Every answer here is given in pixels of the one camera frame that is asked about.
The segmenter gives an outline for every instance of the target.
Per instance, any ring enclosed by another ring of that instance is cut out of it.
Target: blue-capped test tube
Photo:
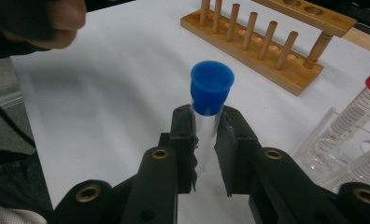
[[[208,158],[216,140],[217,127],[223,104],[229,94],[235,76],[223,63],[204,61],[191,71],[192,112],[195,120],[195,133],[198,139],[194,155],[198,176],[206,171]]]

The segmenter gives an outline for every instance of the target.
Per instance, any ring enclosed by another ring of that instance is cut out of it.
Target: wooden peg
[[[209,6],[209,1],[202,0],[202,8],[200,9],[200,26],[205,26],[208,6]]]
[[[272,40],[273,34],[275,33],[278,23],[276,21],[270,21],[269,26],[267,27],[266,34],[264,35],[263,43],[261,50],[258,54],[258,60],[263,60],[264,55],[266,54],[267,48],[269,47],[270,41]]]
[[[228,35],[226,36],[226,41],[232,41],[234,39],[235,25],[237,24],[238,10],[240,9],[239,4],[233,4],[231,19],[229,20]]]
[[[332,35],[327,34],[324,31],[321,32],[319,38],[310,51],[309,56],[304,62],[305,68],[313,68],[314,64],[317,62],[321,54],[325,51],[332,38]]]
[[[214,10],[214,24],[212,26],[212,32],[214,35],[218,33],[218,28],[220,27],[221,8],[222,0],[216,0]]]
[[[252,32],[254,31],[255,22],[257,21],[258,13],[251,12],[249,14],[249,24],[247,25],[246,34],[244,36],[242,50],[249,50],[249,40],[251,39]]]
[[[288,35],[287,41],[284,44],[283,50],[281,51],[275,66],[277,70],[281,70],[283,68],[284,62],[287,59],[287,56],[290,53],[293,43],[295,43],[297,36],[298,33],[295,31],[290,32],[290,34]]]

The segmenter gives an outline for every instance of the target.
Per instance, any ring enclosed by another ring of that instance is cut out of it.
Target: blue cap
[[[194,110],[204,116],[216,115],[235,81],[234,73],[223,63],[204,61],[193,67],[191,77]]]

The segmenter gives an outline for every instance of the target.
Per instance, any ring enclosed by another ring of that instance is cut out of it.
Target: finger
[[[77,36],[77,31],[57,30],[51,41],[27,40],[28,43],[43,49],[64,49],[68,47]]]
[[[78,30],[86,22],[84,0],[48,1],[48,11],[53,28],[58,30]]]

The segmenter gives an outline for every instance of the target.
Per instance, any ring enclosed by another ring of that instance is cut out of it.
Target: wooden surface
[[[302,0],[253,1],[339,37],[343,36],[356,22],[351,17]]]
[[[344,36],[344,39],[347,39],[353,44],[356,44],[364,49],[370,51],[370,35],[360,31],[356,28],[351,28]]]
[[[323,68],[318,63],[311,69],[303,67],[306,57],[290,51],[282,68],[277,70],[275,66],[278,62],[280,52],[283,49],[281,45],[274,41],[270,41],[263,60],[258,60],[258,55],[263,45],[263,35],[253,32],[249,42],[249,49],[242,50],[246,27],[237,23],[235,25],[233,40],[227,41],[226,35],[229,28],[229,19],[221,16],[219,31],[214,35],[214,11],[208,11],[203,27],[200,26],[200,14],[201,11],[198,10],[183,17],[180,21],[181,26],[203,38],[218,49],[223,50],[294,95],[300,95]]]

